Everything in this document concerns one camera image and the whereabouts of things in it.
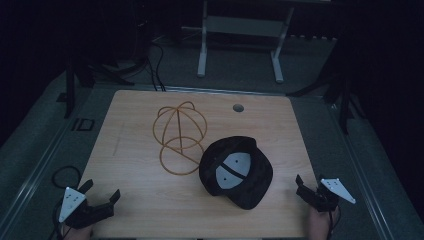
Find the black baseball cap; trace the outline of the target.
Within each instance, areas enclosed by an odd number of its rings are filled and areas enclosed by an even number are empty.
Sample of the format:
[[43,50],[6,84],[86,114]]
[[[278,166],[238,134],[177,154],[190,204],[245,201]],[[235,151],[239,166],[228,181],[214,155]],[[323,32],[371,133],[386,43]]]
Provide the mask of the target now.
[[225,196],[244,210],[255,208],[273,179],[273,167],[252,137],[217,140],[203,153],[199,178],[212,196]]

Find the white metal stand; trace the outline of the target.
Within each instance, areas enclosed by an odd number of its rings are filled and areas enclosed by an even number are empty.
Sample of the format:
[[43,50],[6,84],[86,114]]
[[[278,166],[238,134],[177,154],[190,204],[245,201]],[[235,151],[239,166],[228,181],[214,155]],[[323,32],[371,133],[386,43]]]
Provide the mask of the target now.
[[275,49],[270,51],[270,59],[273,67],[275,81],[284,81],[280,64],[280,54],[283,43],[286,39],[288,28],[294,13],[294,8],[289,7],[284,20],[262,20],[251,18],[239,18],[210,15],[208,13],[208,0],[203,0],[202,7],[202,27],[201,27],[201,47],[198,60],[197,76],[206,75],[207,64],[207,34],[225,33],[259,37],[274,37],[278,39]]

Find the person's left hand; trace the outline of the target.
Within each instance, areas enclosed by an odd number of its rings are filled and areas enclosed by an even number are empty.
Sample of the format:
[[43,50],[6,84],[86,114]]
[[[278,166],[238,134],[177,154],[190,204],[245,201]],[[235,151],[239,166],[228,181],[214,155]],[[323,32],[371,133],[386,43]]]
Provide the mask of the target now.
[[63,240],[90,240],[93,231],[93,225],[81,229],[71,228],[67,225],[62,226],[61,234]]

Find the black rectangular floor frame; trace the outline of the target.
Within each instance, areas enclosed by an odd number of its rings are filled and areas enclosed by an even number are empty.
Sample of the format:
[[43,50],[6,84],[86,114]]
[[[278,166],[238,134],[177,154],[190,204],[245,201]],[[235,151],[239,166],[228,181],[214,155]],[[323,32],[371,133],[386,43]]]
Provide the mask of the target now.
[[91,131],[94,128],[94,124],[95,124],[94,119],[76,118],[71,130],[72,131]]

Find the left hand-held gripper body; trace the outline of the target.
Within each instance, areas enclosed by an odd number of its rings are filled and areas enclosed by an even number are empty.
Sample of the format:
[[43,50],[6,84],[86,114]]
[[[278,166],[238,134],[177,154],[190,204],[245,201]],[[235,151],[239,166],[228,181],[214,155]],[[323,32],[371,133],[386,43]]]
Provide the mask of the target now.
[[59,223],[75,229],[82,229],[113,216],[111,202],[99,206],[89,206],[86,196],[70,187],[65,189]]

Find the black tripod stand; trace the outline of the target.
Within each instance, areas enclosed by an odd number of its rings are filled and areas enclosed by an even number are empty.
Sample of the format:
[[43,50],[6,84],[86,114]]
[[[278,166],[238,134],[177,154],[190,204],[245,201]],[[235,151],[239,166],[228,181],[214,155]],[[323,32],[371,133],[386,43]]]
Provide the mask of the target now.
[[338,125],[342,132],[347,135],[347,121],[350,116],[350,103],[354,74],[350,68],[324,66],[317,79],[310,85],[300,90],[287,93],[289,97],[301,97],[317,90],[325,85],[328,86],[322,99],[326,104],[335,104],[340,101]]
[[[93,67],[95,70],[99,71],[106,75],[112,81],[127,86],[133,86],[133,83],[126,81],[120,78],[117,74],[101,66],[99,63],[96,63],[94,60],[91,60],[85,56],[81,56],[80,60],[87,64],[88,66]],[[75,107],[75,58],[68,56],[65,63],[65,72],[66,72],[66,92],[63,94],[65,103],[66,103],[66,112],[64,118],[67,119],[71,116],[73,109]]]

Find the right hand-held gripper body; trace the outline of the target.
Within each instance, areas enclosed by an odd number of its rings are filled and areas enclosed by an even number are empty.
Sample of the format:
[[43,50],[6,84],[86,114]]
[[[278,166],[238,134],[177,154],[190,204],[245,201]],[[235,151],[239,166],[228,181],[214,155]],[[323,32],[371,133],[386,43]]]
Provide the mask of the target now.
[[346,189],[339,178],[325,178],[325,185],[328,190],[321,191],[317,188],[315,197],[310,202],[319,212],[334,211],[339,204],[339,200],[343,199],[351,204],[356,203],[356,199]]

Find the person's right hand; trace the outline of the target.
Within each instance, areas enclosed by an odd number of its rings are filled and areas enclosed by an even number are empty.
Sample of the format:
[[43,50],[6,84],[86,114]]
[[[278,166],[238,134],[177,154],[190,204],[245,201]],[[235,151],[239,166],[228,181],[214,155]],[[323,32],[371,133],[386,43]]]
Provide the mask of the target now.
[[340,208],[332,212],[319,212],[309,207],[307,218],[307,237],[309,240],[329,240],[333,229],[340,220]]

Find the golden wire hat stand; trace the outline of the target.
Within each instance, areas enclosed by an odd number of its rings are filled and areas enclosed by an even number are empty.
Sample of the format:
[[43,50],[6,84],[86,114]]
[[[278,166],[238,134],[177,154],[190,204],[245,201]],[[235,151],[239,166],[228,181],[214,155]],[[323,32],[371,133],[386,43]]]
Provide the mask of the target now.
[[[200,161],[190,156],[187,150],[198,147],[201,153],[205,152],[202,141],[208,131],[208,122],[205,116],[196,109],[191,101],[185,101],[177,106],[161,107],[152,124],[152,134],[160,145],[159,163],[168,173],[184,176],[194,173],[199,169]],[[195,164],[190,170],[172,170],[165,162],[165,153],[171,151],[180,159],[186,159]]]

